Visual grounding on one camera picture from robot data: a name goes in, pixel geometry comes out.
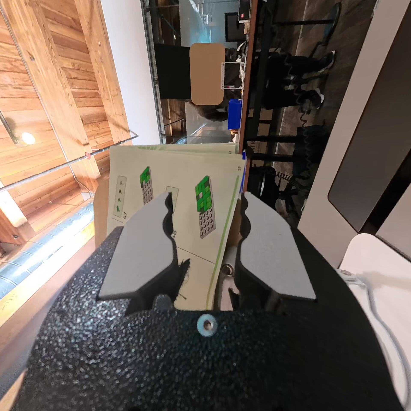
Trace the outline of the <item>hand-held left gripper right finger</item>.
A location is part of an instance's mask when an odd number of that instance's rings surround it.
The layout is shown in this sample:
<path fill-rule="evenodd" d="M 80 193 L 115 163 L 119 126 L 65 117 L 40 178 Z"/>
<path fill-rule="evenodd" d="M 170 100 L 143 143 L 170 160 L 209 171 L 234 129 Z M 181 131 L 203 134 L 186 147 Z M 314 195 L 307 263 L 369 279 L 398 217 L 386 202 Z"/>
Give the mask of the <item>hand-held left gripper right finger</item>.
<path fill-rule="evenodd" d="M 316 293 L 291 227 L 273 208 L 250 192 L 241 202 L 241 240 L 234 282 L 242 295 L 266 302 L 270 294 L 315 301 Z"/>

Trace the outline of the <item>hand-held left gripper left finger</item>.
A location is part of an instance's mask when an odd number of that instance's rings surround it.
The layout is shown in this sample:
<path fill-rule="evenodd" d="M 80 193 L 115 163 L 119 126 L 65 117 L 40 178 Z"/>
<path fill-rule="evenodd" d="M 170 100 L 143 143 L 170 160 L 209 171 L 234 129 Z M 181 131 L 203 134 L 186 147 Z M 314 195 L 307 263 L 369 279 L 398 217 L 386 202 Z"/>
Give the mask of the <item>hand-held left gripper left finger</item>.
<path fill-rule="evenodd" d="M 173 233 L 172 194 L 164 192 L 123 226 L 103 280 L 99 300 L 153 302 L 160 294 L 174 301 L 180 268 Z"/>

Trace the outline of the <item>brick building instruction booklet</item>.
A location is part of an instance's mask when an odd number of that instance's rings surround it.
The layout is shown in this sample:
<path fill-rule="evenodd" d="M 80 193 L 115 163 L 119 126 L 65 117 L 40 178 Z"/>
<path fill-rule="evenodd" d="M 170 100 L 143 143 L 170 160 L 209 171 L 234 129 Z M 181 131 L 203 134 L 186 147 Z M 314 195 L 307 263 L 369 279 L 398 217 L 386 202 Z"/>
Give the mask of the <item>brick building instruction booklet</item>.
<path fill-rule="evenodd" d="M 223 153 L 188 148 L 110 149 L 106 234 L 160 194 L 171 193 L 177 256 L 190 260 L 175 306 L 211 310 L 245 160 L 231 146 Z"/>

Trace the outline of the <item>wooden book stand white base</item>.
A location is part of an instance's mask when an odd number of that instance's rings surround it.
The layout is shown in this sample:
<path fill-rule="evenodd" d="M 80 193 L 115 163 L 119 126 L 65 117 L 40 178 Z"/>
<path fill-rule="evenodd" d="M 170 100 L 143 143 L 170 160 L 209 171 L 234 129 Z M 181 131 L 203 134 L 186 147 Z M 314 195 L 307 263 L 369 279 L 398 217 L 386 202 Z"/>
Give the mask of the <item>wooden book stand white base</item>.
<path fill-rule="evenodd" d="M 300 301 L 272 293 L 262 302 L 255 295 L 240 294 L 235 286 L 242 196 L 236 204 L 234 228 L 229 231 L 237 234 L 237 239 L 229 234 L 214 296 L 215 310 L 273 310 L 280 307 L 280 300 Z M 377 237 L 359 234 L 348 245 L 337 272 L 376 332 L 395 392 L 404 410 L 410 410 L 410 261 Z"/>

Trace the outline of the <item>black office chair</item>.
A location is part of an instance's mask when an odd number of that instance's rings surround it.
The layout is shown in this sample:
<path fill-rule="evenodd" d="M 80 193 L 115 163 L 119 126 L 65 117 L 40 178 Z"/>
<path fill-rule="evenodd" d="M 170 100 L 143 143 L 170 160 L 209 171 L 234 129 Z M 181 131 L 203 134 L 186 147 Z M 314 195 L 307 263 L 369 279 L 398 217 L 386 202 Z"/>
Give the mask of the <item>black office chair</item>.
<path fill-rule="evenodd" d="M 293 197 L 308 189 L 308 185 L 300 182 L 305 180 L 309 180 L 309 176 L 290 175 L 272 166 L 251 166 L 247 189 L 277 212 L 280 212 L 277 201 L 283 201 L 286 218 L 299 220 L 302 211 L 298 212 Z"/>

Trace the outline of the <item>metal ceiling rod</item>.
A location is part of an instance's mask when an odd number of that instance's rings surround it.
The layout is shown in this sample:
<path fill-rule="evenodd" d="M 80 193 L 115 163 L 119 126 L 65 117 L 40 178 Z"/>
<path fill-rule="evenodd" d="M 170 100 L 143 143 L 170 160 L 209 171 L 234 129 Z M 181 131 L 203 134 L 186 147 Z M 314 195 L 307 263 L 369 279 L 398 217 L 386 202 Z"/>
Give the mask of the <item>metal ceiling rod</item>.
<path fill-rule="evenodd" d="M 19 180 L 19 181 L 13 182 L 11 184 L 8 184 L 6 186 L 3 186 L 3 187 L 0 188 L 0 192 L 2 193 L 2 192 L 5 192 L 5 191 L 9 191 L 11 189 L 14 189 L 14 188 L 20 186 L 20 185 L 29 183 L 31 181 L 34 181 L 34 180 L 38 179 L 38 178 L 41 178 L 41 177 L 44 177 L 44 176 L 49 175 L 51 173 L 54 173 L 56 171 L 59 171 L 60 169 L 63 169 L 63 168 L 66 168 L 66 167 L 70 168 L 72 165 L 74 165 L 78 162 L 81 162 L 83 160 L 91 160 L 92 157 L 95 157 L 96 155 L 99 155 L 99 154 L 101 154 L 105 151 L 108 151 L 111 147 L 115 147 L 115 146 L 119 146 L 119 145 L 127 143 L 127 142 L 131 142 L 132 140 L 134 140 L 138 137 L 139 137 L 138 134 L 131 131 L 131 137 L 127 138 L 126 140 L 123 140 L 123 141 L 120 141 L 120 142 L 117 142 L 117 143 L 113 143 L 113 144 L 111 144 L 111 145 L 109 145 L 105 148 L 101 148 L 99 150 L 95 150 L 95 151 L 92 151 L 92 152 L 85 152 L 85 154 L 81 157 L 70 160 L 70 161 L 65 162 L 63 164 L 60 164 L 58 166 L 52 167 L 52 168 L 50 168 L 48 170 L 45 170 L 41 173 L 34 174 L 30 177 L 26 177 L 26 178 L 23 178 L 22 180 Z"/>

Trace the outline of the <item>blue storage bin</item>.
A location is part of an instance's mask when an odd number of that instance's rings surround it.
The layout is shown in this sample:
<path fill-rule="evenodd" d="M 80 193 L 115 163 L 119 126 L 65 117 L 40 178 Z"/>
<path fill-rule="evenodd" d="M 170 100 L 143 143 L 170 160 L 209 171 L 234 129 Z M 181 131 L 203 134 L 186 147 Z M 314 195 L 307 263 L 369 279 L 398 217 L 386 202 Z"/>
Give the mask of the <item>blue storage bin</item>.
<path fill-rule="evenodd" d="M 238 130 L 241 123 L 242 100 L 230 99 L 228 106 L 228 130 Z"/>

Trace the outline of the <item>black monitor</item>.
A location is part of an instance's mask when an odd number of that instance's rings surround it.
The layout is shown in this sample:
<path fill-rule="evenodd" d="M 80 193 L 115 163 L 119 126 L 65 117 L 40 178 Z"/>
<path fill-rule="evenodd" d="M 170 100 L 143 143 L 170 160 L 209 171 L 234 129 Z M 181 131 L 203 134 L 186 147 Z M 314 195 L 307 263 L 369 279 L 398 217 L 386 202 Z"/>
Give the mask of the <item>black monitor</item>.
<path fill-rule="evenodd" d="M 189 47 L 154 44 L 161 99 L 191 100 Z"/>

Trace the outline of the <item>silver air duct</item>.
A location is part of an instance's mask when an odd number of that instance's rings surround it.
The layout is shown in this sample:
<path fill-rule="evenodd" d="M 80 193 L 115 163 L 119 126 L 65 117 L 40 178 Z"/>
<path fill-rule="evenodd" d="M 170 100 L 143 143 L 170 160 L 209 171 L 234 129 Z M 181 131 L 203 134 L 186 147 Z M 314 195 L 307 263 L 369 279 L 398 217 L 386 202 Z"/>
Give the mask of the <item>silver air duct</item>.
<path fill-rule="evenodd" d="M 60 249 L 67 246 L 93 221 L 94 206 L 91 200 L 67 214 L 60 223 L 35 236 L 16 254 L 2 257 L 0 298 L 5 297 Z"/>

